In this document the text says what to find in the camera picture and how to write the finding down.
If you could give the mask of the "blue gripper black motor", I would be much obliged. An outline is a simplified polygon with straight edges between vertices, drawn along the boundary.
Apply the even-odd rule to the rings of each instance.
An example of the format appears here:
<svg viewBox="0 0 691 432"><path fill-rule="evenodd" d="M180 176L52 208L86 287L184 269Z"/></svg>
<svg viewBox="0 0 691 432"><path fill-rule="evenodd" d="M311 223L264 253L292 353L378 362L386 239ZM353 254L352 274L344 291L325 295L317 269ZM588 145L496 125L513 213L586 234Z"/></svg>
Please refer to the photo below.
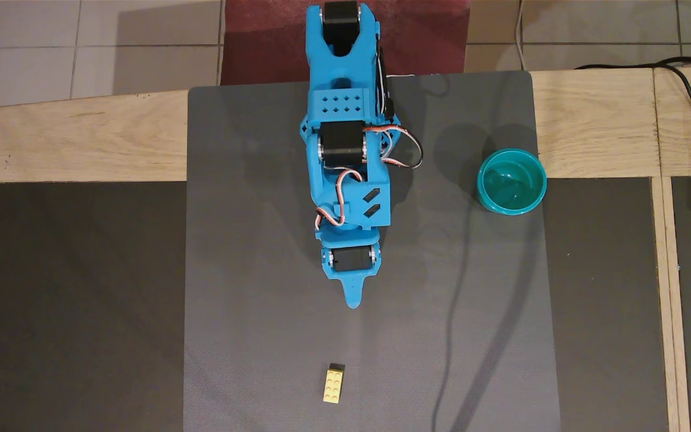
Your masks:
<svg viewBox="0 0 691 432"><path fill-rule="evenodd" d="M348 248L322 248L323 270L331 280L342 282L345 303L357 309L362 303L365 277L378 273L381 266L379 243Z"/></svg>

